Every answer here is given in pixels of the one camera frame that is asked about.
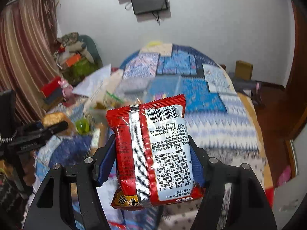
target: yellow logo on package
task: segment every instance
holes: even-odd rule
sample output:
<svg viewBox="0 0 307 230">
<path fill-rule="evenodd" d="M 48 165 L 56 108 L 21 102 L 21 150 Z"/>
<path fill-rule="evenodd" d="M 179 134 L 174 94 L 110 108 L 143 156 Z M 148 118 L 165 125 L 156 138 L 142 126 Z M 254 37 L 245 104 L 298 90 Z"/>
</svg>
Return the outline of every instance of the yellow logo on package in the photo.
<svg viewBox="0 0 307 230">
<path fill-rule="evenodd" d="M 122 207 L 139 206 L 139 200 L 137 195 L 125 196 L 122 191 L 117 193 L 114 200 L 115 204 Z"/>
</svg>

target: blue gripper pad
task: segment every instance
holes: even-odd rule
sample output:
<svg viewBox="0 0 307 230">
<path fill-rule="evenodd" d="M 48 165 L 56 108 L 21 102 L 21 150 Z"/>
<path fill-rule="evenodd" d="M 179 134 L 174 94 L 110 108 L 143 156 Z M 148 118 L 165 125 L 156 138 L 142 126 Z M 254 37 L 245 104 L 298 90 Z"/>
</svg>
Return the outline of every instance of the blue gripper pad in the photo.
<svg viewBox="0 0 307 230">
<path fill-rule="evenodd" d="M 116 145 L 114 139 L 114 141 L 111 143 L 110 148 L 108 149 L 108 152 L 106 153 L 105 158 L 103 159 L 100 165 L 99 178 L 98 178 L 98 183 L 100 184 L 100 186 L 102 186 L 102 184 L 108 180 L 109 175 L 111 173 L 111 169 L 115 162 L 115 158 L 116 158 Z"/>
<path fill-rule="evenodd" d="M 193 148 L 190 146 L 190 153 L 191 153 L 191 161 L 192 161 L 192 172 L 194 180 L 199 183 L 201 187 L 205 186 L 205 179 L 203 176 L 203 167 L 201 162 L 198 160 Z"/>
</svg>

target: white nutrition label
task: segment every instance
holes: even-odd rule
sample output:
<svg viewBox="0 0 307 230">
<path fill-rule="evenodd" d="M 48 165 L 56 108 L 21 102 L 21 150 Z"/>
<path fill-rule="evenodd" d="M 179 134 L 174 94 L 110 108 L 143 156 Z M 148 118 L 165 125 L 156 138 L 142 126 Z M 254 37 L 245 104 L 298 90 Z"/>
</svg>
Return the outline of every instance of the white nutrition label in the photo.
<svg viewBox="0 0 307 230">
<path fill-rule="evenodd" d="M 145 112 L 159 200 L 189 197 L 194 179 L 186 122 L 180 117 L 182 106 Z"/>
</svg>

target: silver seal strip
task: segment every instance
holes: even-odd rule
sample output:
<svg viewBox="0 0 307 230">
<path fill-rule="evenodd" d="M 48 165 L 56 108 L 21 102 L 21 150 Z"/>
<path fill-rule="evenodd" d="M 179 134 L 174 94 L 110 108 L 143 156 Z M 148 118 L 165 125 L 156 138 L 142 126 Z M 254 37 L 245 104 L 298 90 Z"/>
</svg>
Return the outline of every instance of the silver seal strip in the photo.
<svg viewBox="0 0 307 230">
<path fill-rule="evenodd" d="M 152 207 L 150 202 L 150 188 L 148 183 L 146 158 L 139 117 L 139 105 L 131 106 L 129 113 L 130 134 L 132 140 L 133 160 L 135 165 L 136 191 L 140 205 Z"/>
</svg>

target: pink stuffed animal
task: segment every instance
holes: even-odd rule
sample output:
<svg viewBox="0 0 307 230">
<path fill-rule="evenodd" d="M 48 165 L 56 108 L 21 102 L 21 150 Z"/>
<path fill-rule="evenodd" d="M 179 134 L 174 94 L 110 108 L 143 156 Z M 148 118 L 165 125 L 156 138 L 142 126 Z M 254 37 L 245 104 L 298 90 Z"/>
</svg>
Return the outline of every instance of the pink stuffed animal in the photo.
<svg viewBox="0 0 307 230">
<path fill-rule="evenodd" d="M 75 95 L 73 94 L 73 86 L 68 83 L 66 79 L 58 81 L 59 85 L 63 89 L 63 97 L 66 99 L 68 104 L 75 103 Z"/>
</svg>

